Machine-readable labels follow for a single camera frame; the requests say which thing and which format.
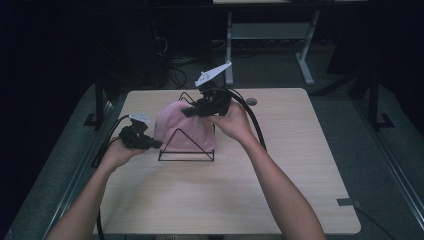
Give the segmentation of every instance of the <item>pink cloth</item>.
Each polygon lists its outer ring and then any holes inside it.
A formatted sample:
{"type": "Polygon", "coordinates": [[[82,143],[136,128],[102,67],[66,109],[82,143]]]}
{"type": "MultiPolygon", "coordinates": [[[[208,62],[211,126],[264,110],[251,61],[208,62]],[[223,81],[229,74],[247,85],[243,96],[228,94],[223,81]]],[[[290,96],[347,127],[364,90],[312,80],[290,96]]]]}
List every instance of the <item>pink cloth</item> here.
{"type": "Polygon", "coordinates": [[[177,101],[169,104],[158,113],[154,139],[163,142],[160,149],[163,150],[169,142],[168,147],[166,147],[167,151],[202,151],[180,131],[177,131],[172,137],[178,128],[193,139],[204,151],[210,152],[215,149],[215,133],[212,124],[198,116],[190,118],[184,116],[181,109],[188,107],[191,107],[189,103],[177,101]]]}

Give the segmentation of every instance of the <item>triangular wire stand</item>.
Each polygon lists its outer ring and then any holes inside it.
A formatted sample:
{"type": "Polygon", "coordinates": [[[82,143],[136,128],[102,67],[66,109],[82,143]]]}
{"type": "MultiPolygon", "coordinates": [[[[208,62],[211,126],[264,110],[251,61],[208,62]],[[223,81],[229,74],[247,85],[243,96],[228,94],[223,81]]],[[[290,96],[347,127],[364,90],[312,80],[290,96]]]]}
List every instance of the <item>triangular wire stand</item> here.
{"type": "MultiPolygon", "coordinates": [[[[193,98],[190,97],[190,95],[188,95],[186,92],[183,92],[178,101],[181,100],[185,100],[186,102],[190,103],[188,101],[187,98],[189,98],[192,102],[194,102],[193,98]]],[[[158,161],[191,161],[191,162],[213,162],[215,160],[215,150],[212,150],[210,152],[205,151],[201,146],[199,146],[199,144],[197,144],[191,137],[189,137],[183,130],[181,130],[180,128],[177,128],[174,133],[172,134],[171,138],[169,139],[169,141],[166,143],[166,146],[163,150],[159,151],[159,157],[158,157],[158,161]],[[167,151],[167,147],[169,145],[169,143],[172,141],[172,138],[175,136],[175,134],[177,132],[181,132],[182,134],[184,134],[192,143],[194,143],[200,151],[196,152],[196,151],[167,151]],[[162,156],[164,154],[205,154],[208,158],[205,158],[205,160],[203,159],[198,159],[198,160],[187,160],[187,159],[163,159],[162,156]]]]}

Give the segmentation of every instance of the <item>desk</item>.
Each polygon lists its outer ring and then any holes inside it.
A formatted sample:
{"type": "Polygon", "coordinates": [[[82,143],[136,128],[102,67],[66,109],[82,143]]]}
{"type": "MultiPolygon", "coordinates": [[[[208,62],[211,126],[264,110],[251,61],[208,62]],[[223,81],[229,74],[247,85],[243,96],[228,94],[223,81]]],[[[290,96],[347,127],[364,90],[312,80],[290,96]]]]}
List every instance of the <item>desk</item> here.
{"type": "MultiPolygon", "coordinates": [[[[155,120],[182,91],[131,92],[121,115],[155,120]]],[[[187,91],[194,99],[197,90],[187,91]]],[[[360,223],[309,97],[303,89],[244,89],[268,152],[315,210],[327,234],[354,234],[360,223]]],[[[122,122],[117,134],[129,122],[122,122]]],[[[153,136],[154,124],[146,131],[153,136]]],[[[158,161],[159,151],[135,156],[114,172],[101,205],[105,233],[276,234],[275,223],[242,147],[216,128],[214,162],[158,161]]]]}

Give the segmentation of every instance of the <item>dark background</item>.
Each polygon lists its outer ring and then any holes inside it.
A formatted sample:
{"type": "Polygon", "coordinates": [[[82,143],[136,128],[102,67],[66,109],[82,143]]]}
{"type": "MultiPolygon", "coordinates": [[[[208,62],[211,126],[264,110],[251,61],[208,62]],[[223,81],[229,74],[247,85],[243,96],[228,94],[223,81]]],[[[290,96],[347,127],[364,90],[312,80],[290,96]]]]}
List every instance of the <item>dark background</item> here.
{"type": "MultiPolygon", "coordinates": [[[[373,5],[364,11],[324,10],[315,41],[339,42],[331,72],[350,74],[364,65],[376,67],[381,83],[393,91],[424,135],[422,10],[421,4],[413,3],[373,5]]],[[[275,17],[275,12],[268,17],[275,17]]],[[[302,11],[290,13],[285,18],[304,17],[302,11]]],[[[205,59],[210,57],[208,42],[225,39],[223,12],[164,16],[158,25],[152,20],[156,14],[111,10],[101,1],[2,1],[0,237],[79,99],[99,75],[110,98],[131,89],[158,89],[166,83],[168,63],[156,54],[155,36],[166,36],[174,52],[205,59]]],[[[246,12],[241,20],[252,16],[260,15],[246,12]]]]}

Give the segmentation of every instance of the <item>metal stand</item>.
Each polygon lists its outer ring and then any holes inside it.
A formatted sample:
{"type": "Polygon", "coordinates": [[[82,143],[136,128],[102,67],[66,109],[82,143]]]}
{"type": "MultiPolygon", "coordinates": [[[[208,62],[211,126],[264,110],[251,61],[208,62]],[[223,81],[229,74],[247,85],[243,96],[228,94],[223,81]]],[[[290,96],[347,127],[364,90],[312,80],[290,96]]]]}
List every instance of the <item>metal stand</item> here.
{"type": "Polygon", "coordinates": [[[97,131],[104,120],[103,89],[100,76],[97,76],[95,80],[94,91],[96,94],[96,114],[89,114],[84,122],[84,126],[94,126],[94,130],[97,131]]]}
{"type": "MultiPolygon", "coordinates": [[[[181,93],[180,97],[178,98],[179,101],[184,100],[188,103],[194,102],[193,98],[190,97],[186,92],[181,93]]],[[[159,151],[159,157],[158,161],[191,161],[191,162],[213,162],[215,160],[215,150],[212,150],[210,152],[205,151],[199,144],[197,144],[190,136],[188,136],[183,130],[180,128],[177,128],[174,133],[172,134],[169,141],[166,143],[165,148],[163,150],[159,151]],[[181,133],[187,137],[187,140],[191,141],[197,148],[199,148],[199,151],[168,151],[168,145],[171,143],[172,139],[174,138],[175,134],[181,133]],[[173,157],[164,159],[162,158],[164,155],[173,157]]]]}
{"type": "Polygon", "coordinates": [[[314,15],[312,16],[312,20],[309,24],[306,38],[305,38],[305,45],[303,46],[303,49],[301,52],[296,53],[296,60],[299,64],[300,70],[302,71],[303,78],[305,79],[306,84],[313,85],[314,79],[312,78],[311,72],[309,71],[308,65],[306,64],[306,55],[308,54],[309,46],[312,42],[312,37],[314,36],[315,27],[318,22],[320,11],[315,11],[314,15]]]}
{"type": "MultiPolygon", "coordinates": [[[[315,11],[310,22],[300,23],[233,23],[232,13],[228,13],[227,23],[227,54],[225,62],[231,62],[232,39],[305,39],[301,52],[296,53],[296,60],[302,71],[306,84],[313,85],[314,80],[306,64],[306,55],[314,36],[320,11],[315,11]]],[[[225,71],[225,83],[234,84],[233,68],[225,71]]]]}

